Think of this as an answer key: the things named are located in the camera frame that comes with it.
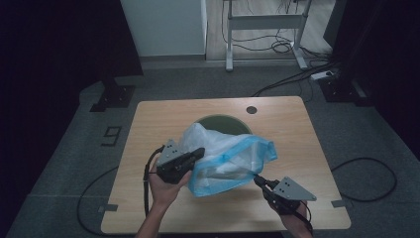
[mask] metal frame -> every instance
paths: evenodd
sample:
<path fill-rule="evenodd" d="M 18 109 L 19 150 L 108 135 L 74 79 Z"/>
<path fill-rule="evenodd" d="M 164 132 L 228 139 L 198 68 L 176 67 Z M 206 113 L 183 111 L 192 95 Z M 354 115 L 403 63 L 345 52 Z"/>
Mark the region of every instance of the metal frame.
<path fill-rule="evenodd" d="M 302 50 L 300 50 L 300 41 L 302 40 L 303 30 L 305 29 L 306 20 L 312 0 L 308 0 L 305 10 L 299 14 L 281 14 L 281 15 L 265 15 L 265 16 L 233 16 L 232 0 L 229 1 L 228 10 L 228 43 L 226 46 L 226 71 L 233 71 L 233 51 L 232 51 L 232 31 L 236 30 L 265 30 L 265 29 L 297 29 L 295 42 L 291 42 L 290 46 L 296 57 L 297 63 L 301 69 L 307 69 L 308 65 L 303 58 Z"/>

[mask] dark green circle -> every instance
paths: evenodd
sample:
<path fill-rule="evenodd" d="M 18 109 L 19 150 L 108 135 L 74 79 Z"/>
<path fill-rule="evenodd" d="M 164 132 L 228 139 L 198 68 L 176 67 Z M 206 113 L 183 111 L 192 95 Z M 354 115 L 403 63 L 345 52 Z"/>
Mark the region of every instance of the dark green circle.
<path fill-rule="evenodd" d="M 243 121 L 228 115 L 210 115 L 196 121 L 207 130 L 214 130 L 223 134 L 242 135 L 253 134 L 251 129 Z"/>

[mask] plastic bag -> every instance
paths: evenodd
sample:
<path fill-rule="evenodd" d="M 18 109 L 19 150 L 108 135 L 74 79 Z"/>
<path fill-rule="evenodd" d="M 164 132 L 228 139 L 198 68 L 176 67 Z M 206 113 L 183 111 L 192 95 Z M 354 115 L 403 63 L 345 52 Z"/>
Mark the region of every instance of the plastic bag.
<path fill-rule="evenodd" d="M 178 143 L 182 151 L 205 148 L 204 157 L 195 164 L 188 188 L 195 196 L 207 196 L 244 185 L 263 165 L 275 160 L 273 142 L 259 136 L 227 135 L 206 130 L 201 124 L 192 124 Z"/>

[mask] wooden table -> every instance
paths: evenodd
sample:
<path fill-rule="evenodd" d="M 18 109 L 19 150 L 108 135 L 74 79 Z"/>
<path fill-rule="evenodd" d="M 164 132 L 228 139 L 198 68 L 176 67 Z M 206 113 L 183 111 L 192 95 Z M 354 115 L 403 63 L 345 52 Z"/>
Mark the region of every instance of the wooden table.
<path fill-rule="evenodd" d="M 256 114 L 247 112 L 249 106 Z M 253 134 L 274 141 L 278 159 L 265 165 L 266 179 L 291 177 L 317 196 L 308 203 L 314 229 L 347 229 L 351 225 L 334 178 L 300 97 L 254 97 L 144 101 L 139 103 L 101 229 L 136 233 L 145 219 L 143 172 L 151 153 L 168 139 L 179 140 L 198 119 L 226 114 L 245 122 Z M 207 197 L 187 187 L 167 211 L 160 232 L 262 232 L 285 228 L 253 182 Z"/>

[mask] white wall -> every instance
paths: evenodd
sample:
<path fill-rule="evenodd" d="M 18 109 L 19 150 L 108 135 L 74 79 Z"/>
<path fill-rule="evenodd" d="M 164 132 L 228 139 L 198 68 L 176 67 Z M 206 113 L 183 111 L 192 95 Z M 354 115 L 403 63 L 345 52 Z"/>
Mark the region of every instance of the white wall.
<path fill-rule="evenodd" d="M 205 54 L 204 0 L 121 0 L 121 4 L 140 57 Z"/>

